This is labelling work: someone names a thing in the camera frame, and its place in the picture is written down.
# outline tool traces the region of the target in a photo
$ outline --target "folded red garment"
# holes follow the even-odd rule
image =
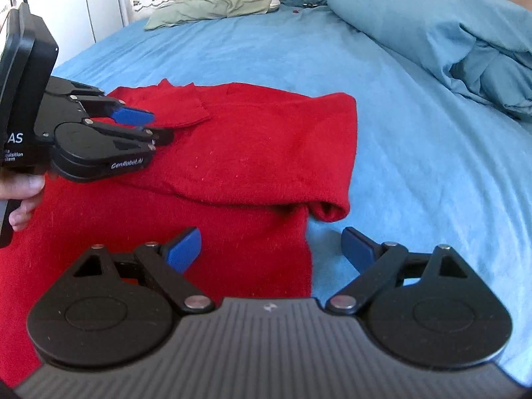
[[[159,85],[111,93],[180,127],[148,169],[92,184],[48,181],[28,229],[0,250],[0,377],[17,384],[38,361],[31,305],[87,247],[129,251],[186,226],[202,235],[186,277],[219,300],[311,292],[309,211],[345,217],[356,150],[355,100],[246,84]]]

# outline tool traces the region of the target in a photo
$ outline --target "cabinet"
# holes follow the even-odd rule
[[[123,27],[118,0],[27,1],[59,45],[56,66]]]

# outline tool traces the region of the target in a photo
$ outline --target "finger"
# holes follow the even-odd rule
[[[20,207],[17,208],[13,213],[16,213],[17,211],[19,213],[30,213],[31,211],[35,210],[37,206],[42,202],[44,196],[44,190],[41,190],[38,194],[35,196],[32,196],[31,198],[25,199],[20,204]]]
[[[0,200],[25,200],[44,187],[44,176],[30,176],[4,171],[0,177]]]
[[[9,216],[9,223],[13,227],[13,231],[22,231],[26,226],[28,226],[33,212],[29,213],[13,213]]]

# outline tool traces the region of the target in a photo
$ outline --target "red sweater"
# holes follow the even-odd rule
[[[164,242],[197,226],[202,251],[186,278],[219,300],[311,292],[309,212],[349,211],[355,100],[246,84],[159,85],[111,93],[175,127],[140,172],[91,184],[48,181],[31,225],[0,250],[0,377],[15,385],[38,366],[26,334],[33,303],[85,249]]]

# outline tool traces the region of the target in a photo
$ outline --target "silver rivet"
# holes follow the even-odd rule
[[[185,306],[189,309],[202,310],[208,308],[211,304],[211,299],[204,295],[191,295],[185,298]]]
[[[335,309],[340,311],[350,311],[356,306],[356,298],[350,295],[335,295],[330,302]]]

